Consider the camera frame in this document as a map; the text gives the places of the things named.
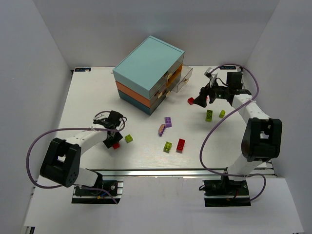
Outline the red curved lego piece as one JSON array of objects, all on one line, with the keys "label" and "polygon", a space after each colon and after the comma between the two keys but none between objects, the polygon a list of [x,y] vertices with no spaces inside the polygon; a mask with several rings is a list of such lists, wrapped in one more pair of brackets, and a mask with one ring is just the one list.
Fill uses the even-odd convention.
[{"label": "red curved lego piece", "polygon": [[120,147],[120,144],[117,142],[117,143],[113,144],[112,147],[115,150],[115,149]]}]

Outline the clear drawer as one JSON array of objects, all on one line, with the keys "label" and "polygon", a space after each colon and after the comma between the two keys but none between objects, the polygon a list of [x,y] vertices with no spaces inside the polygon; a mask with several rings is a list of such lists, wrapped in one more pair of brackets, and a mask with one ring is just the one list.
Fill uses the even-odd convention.
[{"label": "clear drawer", "polygon": [[182,87],[187,84],[191,78],[193,68],[184,64],[180,65],[177,70],[167,80],[167,93],[178,93]]}]

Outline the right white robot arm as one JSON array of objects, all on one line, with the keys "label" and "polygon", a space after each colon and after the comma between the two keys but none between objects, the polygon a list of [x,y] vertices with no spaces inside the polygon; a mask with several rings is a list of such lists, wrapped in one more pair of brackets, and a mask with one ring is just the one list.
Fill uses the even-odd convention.
[{"label": "right white robot arm", "polygon": [[193,103],[206,107],[216,99],[224,99],[246,123],[241,154],[223,174],[229,180],[244,181],[258,165],[279,156],[282,122],[265,114],[251,92],[243,89],[241,72],[228,72],[226,85],[223,86],[218,85],[216,75],[205,72],[205,76],[210,81],[200,89],[199,96]]}]

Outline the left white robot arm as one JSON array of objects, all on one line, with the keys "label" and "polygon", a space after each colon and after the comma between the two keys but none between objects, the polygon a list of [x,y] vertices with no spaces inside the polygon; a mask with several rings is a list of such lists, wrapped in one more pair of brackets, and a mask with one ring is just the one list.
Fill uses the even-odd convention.
[{"label": "left white robot arm", "polygon": [[102,111],[93,123],[102,128],[83,129],[67,139],[55,138],[50,142],[40,168],[40,175],[64,187],[72,185],[98,188],[99,173],[80,167],[80,158],[89,149],[103,143],[106,148],[119,145],[126,118],[117,111]]}]

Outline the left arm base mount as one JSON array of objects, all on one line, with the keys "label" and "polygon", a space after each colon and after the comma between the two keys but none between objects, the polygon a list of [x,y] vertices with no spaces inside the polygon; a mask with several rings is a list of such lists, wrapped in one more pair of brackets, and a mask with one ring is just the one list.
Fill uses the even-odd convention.
[{"label": "left arm base mount", "polygon": [[95,185],[90,189],[83,186],[74,186],[72,204],[97,204],[97,205],[117,205],[123,192],[123,178],[108,176],[97,173]]}]

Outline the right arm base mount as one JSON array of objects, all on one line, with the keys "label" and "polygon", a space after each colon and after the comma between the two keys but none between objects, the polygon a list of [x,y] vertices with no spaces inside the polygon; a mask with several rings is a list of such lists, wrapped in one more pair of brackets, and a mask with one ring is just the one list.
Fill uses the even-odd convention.
[{"label": "right arm base mount", "polygon": [[247,182],[230,180],[227,176],[220,179],[204,180],[198,188],[204,192],[205,207],[250,207]]}]

